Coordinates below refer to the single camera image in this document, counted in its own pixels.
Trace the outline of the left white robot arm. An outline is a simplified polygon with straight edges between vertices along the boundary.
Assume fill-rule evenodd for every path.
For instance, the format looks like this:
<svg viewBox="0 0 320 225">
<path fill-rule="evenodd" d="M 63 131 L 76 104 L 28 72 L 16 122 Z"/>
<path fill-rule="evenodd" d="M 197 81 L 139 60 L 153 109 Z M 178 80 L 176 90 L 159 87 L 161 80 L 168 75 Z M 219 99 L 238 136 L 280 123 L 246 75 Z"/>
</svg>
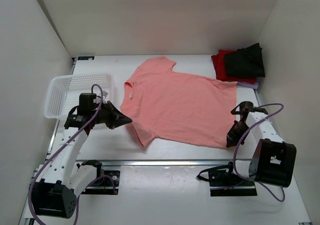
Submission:
<svg viewBox="0 0 320 225">
<path fill-rule="evenodd" d="M 102 96 L 81 93 L 79 104 L 67 115 L 58 150 L 39 169 L 31 184 L 28 205 L 32 215 L 71 218 L 83 190 L 91 183 L 101 183 L 105 177 L 98 160 L 87 160 L 73 172 L 90 131 L 99 124 L 113 130 L 131 122 Z"/>
</svg>

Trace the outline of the pink t shirt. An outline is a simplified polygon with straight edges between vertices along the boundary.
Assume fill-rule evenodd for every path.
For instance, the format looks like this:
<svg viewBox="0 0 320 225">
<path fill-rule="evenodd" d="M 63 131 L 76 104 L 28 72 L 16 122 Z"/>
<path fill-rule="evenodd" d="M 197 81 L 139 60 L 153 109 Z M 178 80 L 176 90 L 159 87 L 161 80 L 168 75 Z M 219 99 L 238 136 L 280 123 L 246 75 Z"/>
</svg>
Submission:
<svg viewBox="0 0 320 225">
<path fill-rule="evenodd" d="M 147 59 L 124 83 L 123 114 L 143 147 L 154 139 L 224 149 L 235 116 L 236 83 L 176 72 L 164 56 Z"/>
</svg>

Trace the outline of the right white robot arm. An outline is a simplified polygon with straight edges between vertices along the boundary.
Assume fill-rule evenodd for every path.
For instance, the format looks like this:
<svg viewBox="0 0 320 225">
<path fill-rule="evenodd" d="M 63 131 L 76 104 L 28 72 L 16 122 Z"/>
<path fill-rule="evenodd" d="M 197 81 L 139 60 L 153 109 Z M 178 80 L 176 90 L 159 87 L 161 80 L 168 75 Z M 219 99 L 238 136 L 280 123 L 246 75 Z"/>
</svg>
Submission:
<svg viewBox="0 0 320 225">
<path fill-rule="evenodd" d="M 244 161 L 233 157 L 227 165 L 200 171 L 196 179 L 218 189 L 234 188 L 245 182 L 287 188 L 292 181 L 297 149 L 277 134 L 266 106 L 243 101 L 231 114 L 238 115 L 239 120 L 234 121 L 227 133 L 226 146 L 239 149 L 248 134 L 252 134 L 257 143 L 252 159 Z"/>
</svg>

